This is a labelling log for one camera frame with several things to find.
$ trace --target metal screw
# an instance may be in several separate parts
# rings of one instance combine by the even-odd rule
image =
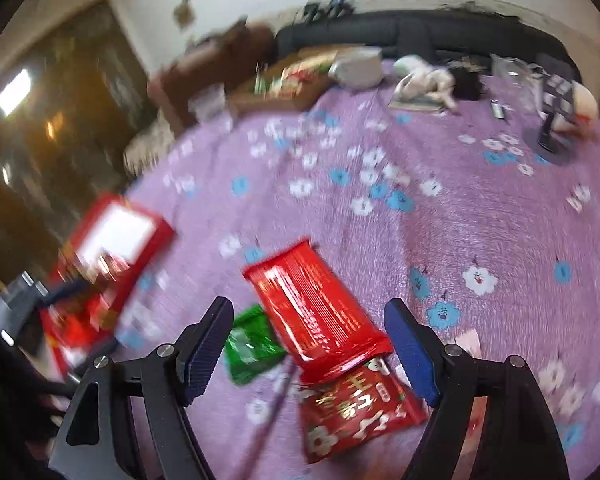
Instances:
[[[445,345],[445,353],[451,357],[458,357],[462,353],[462,349],[458,345]]]
[[[93,366],[96,368],[104,368],[109,364],[109,358],[106,355],[101,355],[100,357],[96,357],[93,361]]]
[[[171,354],[173,354],[173,345],[161,345],[158,346],[158,349],[156,351],[156,353],[160,356],[160,357],[169,357]]]
[[[516,368],[524,368],[526,364],[525,360],[519,355],[512,355],[509,358],[509,362],[512,366],[515,366]]]

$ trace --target red snack package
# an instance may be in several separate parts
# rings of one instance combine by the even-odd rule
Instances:
[[[309,463],[427,418],[421,403],[400,386],[382,358],[371,359],[320,390],[301,389],[299,396]]]
[[[303,384],[333,381],[373,356],[394,351],[307,238],[242,274],[302,368]]]

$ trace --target light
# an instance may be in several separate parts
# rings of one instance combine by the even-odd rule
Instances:
[[[4,90],[0,92],[0,108],[5,117],[13,112],[31,90],[31,78],[26,68],[22,69]]]

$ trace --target brown furniture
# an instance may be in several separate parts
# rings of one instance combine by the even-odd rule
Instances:
[[[189,111],[189,100],[195,94],[214,83],[224,83],[229,94],[255,74],[256,63],[269,63],[274,57],[275,41],[269,27],[237,23],[158,72],[149,81],[147,94],[179,136],[196,124]]]

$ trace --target small bag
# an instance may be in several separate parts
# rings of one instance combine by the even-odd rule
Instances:
[[[303,384],[333,381],[374,356],[393,352],[351,293],[304,239],[243,271]]]

